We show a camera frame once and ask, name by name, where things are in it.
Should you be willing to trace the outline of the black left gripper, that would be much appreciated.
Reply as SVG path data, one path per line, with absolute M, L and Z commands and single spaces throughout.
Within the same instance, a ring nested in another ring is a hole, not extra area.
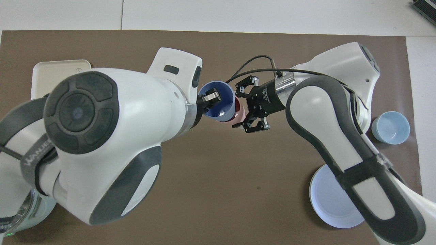
M 196 101 L 197 112 L 196 112 L 195 121 L 191 128 L 195 127 L 199 123 L 203 114 L 207 111 L 207 107 L 209 103 L 218 103 L 220 101 L 222 101 L 222 97 L 217 88 L 212 88 L 206 91 L 206 94 L 203 97 L 197 97 L 197 101 Z

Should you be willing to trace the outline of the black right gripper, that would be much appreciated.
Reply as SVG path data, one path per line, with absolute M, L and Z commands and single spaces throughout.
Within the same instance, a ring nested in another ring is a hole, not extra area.
M 257 76 L 248 76 L 235 85 L 235 96 L 248 100 L 249 112 L 254 117 L 247 116 L 242 122 L 232 125 L 232 128 L 243 127 L 246 133 L 269 130 L 270 124 L 267 116 L 285 109 L 280 101 L 275 87 L 275 81 L 271 80 L 259 86 Z

